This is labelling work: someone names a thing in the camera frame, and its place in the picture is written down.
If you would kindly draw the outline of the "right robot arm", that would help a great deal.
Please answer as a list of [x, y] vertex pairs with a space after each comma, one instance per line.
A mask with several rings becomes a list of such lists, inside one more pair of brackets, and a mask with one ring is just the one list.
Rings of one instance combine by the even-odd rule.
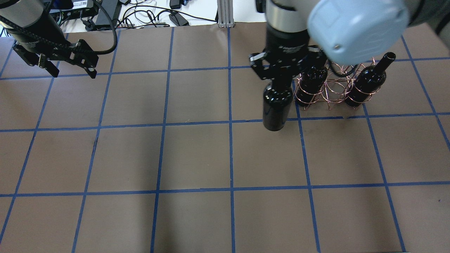
[[258, 0], [266, 44], [249, 55], [265, 80], [287, 81], [306, 69], [313, 40], [332, 62], [356, 65], [387, 51], [408, 27], [427, 22], [440, 35], [449, 26], [448, 0]]

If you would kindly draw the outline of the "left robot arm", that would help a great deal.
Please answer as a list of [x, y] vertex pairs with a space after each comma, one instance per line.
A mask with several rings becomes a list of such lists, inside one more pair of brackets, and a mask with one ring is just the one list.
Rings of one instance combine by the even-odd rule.
[[50, 15], [50, 4], [41, 0], [2, 0], [1, 26], [15, 39], [12, 50], [29, 66], [38, 66], [58, 77], [54, 61], [63, 61], [97, 75], [99, 57], [84, 40], [69, 42]]

